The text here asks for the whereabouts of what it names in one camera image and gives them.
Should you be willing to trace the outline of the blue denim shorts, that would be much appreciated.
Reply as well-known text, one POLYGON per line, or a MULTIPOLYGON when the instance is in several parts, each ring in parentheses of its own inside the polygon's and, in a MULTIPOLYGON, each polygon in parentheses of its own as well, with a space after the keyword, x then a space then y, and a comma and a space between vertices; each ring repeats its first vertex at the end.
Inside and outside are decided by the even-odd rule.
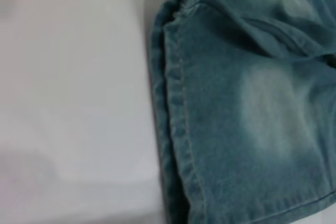
POLYGON ((336 0, 167 0, 149 63, 169 224, 336 204, 336 0))

